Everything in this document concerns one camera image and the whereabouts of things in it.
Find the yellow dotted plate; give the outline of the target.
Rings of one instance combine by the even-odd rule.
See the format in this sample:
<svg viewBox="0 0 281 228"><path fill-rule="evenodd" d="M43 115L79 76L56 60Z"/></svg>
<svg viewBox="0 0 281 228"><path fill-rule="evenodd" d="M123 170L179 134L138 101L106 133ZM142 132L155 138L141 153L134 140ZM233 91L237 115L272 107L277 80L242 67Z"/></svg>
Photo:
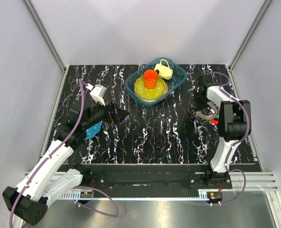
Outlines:
<svg viewBox="0 0 281 228"><path fill-rule="evenodd" d="M134 84L135 94L147 101L156 100L167 92L167 84L163 79L158 78L156 87L149 89L145 87L144 77L140 77Z"/></svg>

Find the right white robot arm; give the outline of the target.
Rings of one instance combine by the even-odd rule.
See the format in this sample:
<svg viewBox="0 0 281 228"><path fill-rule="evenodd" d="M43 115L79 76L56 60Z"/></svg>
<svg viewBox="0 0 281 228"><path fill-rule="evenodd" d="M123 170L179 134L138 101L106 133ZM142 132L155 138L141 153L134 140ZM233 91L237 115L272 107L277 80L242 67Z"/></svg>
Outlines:
<svg viewBox="0 0 281 228"><path fill-rule="evenodd" d="M198 77L194 94L194 115L203 121L216 120L220 136L214 157L203 175L196 178L199 186L230 188L229 166L237 147L251 133L251 103L240 100L218 85L211 75Z"/></svg>

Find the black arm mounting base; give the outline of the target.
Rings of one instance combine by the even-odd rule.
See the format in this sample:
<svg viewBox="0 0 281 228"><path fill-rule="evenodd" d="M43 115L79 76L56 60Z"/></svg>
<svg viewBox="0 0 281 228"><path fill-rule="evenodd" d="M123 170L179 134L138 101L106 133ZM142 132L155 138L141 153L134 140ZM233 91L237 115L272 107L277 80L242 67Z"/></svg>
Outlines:
<svg viewBox="0 0 281 228"><path fill-rule="evenodd" d="M207 164L64 164L61 171L77 169L83 184L99 189L116 185L179 185L190 189L229 190L233 187L227 171L213 172Z"/></svg>

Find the teal transparent plastic bin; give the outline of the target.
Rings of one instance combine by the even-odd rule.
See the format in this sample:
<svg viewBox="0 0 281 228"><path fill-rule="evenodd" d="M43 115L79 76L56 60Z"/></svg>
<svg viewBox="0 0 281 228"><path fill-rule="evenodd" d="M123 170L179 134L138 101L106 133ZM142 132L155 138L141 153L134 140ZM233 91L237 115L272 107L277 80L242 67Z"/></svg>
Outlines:
<svg viewBox="0 0 281 228"><path fill-rule="evenodd" d="M125 80L125 89L136 102L153 106L178 89L186 77L183 68L160 57L131 74Z"/></svg>

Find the blue dotted plate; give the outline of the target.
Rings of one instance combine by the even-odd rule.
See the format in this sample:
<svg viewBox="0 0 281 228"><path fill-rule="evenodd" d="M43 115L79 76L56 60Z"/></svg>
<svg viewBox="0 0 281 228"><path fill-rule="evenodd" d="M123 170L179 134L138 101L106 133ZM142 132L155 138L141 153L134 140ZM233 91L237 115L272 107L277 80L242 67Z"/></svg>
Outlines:
<svg viewBox="0 0 281 228"><path fill-rule="evenodd" d="M88 128L86 130L86 137L84 140L89 140L92 139L94 136L96 136L100 132L101 126L102 126L102 121Z"/></svg>

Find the cream yellow mug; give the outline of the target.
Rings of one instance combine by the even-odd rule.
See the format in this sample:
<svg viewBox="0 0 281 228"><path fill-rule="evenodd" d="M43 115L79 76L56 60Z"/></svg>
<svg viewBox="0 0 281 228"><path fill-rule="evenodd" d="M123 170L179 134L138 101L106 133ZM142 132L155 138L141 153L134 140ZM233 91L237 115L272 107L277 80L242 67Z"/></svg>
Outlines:
<svg viewBox="0 0 281 228"><path fill-rule="evenodd" d="M157 71L159 77L165 80L170 80L173 76L173 70L165 59L161 59L160 62L155 65L154 71Z"/></svg>

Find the orange cup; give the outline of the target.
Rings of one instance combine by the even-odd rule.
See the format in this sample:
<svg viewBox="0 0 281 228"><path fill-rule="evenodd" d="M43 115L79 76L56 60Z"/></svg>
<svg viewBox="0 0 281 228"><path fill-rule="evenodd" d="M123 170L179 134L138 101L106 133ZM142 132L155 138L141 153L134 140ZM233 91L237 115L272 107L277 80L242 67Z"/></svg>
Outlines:
<svg viewBox="0 0 281 228"><path fill-rule="evenodd" d="M144 72L144 86L148 89L154 89L158 81L158 73L155 70L147 70Z"/></svg>

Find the red key tag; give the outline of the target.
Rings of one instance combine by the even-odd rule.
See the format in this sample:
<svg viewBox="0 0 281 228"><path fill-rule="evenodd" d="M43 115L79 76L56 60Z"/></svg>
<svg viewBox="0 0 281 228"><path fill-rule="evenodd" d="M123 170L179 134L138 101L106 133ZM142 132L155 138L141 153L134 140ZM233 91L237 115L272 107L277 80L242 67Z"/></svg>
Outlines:
<svg viewBox="0 0 281 228"><path fill-rule="evenodd" d="M210 123L215 124L215 125L218 125L219 121L218 121L218 120L213 119L213 120L210 120Z"/></svg>

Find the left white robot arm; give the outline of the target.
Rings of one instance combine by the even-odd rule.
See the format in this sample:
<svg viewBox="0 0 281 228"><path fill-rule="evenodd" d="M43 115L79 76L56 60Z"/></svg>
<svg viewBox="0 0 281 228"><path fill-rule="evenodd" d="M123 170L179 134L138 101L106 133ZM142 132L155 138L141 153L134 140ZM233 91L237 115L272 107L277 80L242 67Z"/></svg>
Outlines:
<svg viewBox="0 0 281 228"><path fill-rule="evenodd" d="M102 122L120 124L128 115L128 111L120 109L114 102L96 104L93 108L71 107L56 138L33 170L16 187L8 186L3 191L10 219L17 216L34 226L43 219L48 207L69 189L91 185L91 169L77 163L58 180L51 181L51 178L84 142L88 129L97 128Z"/></svg>

